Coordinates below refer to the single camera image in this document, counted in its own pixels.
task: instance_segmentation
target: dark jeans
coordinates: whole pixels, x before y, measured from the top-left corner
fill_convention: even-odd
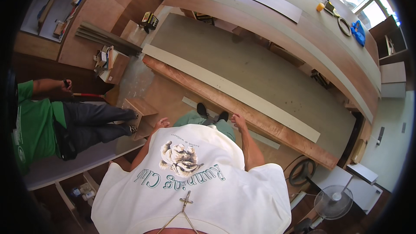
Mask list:
[[[133,120],[134,111],[121,109],[108,104],[63,102],[65,122],[72,143],[78,153],[89,147],[108,143],[124,135],[132,135],[126,124],[107,124],[109,122]]]

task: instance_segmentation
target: white t-shirt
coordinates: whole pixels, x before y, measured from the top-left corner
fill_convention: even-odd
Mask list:
[[[244,171],[242,150],[215,126],[159,129],[148,155],[132,172],[112,163],[91,218],[100,234],[162,228],[191,191],[185,213],[205,233],[283,233],[291,222],[283,170],[265,164]],[[167,228],[192,229],[178,215]]]

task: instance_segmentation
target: blue plastic bag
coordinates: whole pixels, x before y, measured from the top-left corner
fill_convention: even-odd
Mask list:
[[[351,33],[355,35],[355,39],[357,39],[357,42],[361,44],[362,47],[364,47],[365,44],[365,32],[361,25],[360,20],[357,20],[357,22],[352,23],[351,27]]]

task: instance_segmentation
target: white wall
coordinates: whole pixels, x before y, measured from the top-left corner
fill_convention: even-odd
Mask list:
[[[407,91],[405,99],[383,98],[379,101],[372,137],[361,160],[362,165],[379,175],[377,184],[390,192],[396,185],[410,144],[414,99],[414,91]],[[401,132],[403,122],[406,123],[405,133]],[[384,134],[377,146],[381,127],[385,127]]]

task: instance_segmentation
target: yellow container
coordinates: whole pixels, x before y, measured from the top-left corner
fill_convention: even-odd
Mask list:
[[[323,3],[319,3],[319,5],[316,7],[316,10],[320,12],[324,8],[325,8],[324,4]]]

